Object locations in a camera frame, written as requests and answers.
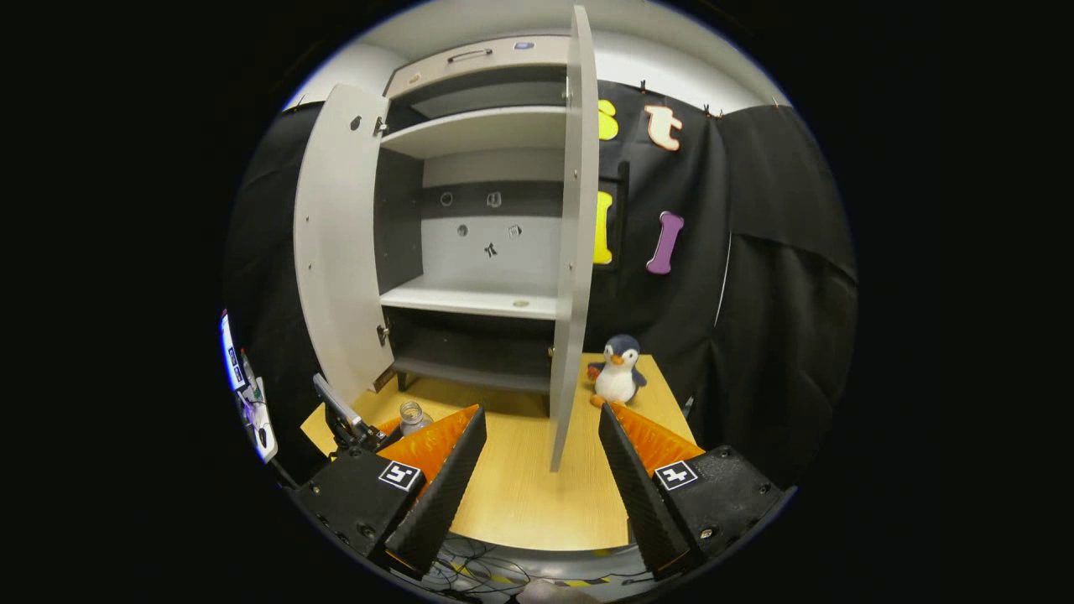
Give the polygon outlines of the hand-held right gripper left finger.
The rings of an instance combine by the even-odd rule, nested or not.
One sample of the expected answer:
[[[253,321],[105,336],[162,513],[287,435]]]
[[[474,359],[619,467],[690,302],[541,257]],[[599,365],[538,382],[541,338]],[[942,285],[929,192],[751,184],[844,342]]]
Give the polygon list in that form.
[[[422,580],[485,444],[487,409],[475,404],[379,451],[338,454],[290,497],[348,553]]]

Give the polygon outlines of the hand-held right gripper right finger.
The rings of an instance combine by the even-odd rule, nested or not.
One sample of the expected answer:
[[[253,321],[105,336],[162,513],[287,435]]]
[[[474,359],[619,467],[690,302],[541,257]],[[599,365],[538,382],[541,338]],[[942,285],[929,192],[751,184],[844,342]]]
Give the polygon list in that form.
[[[656,581],[717,567],[798,491],[781,488],[731,446],[700,451],[621,403],[603,403],[598,435],[634,543]]]

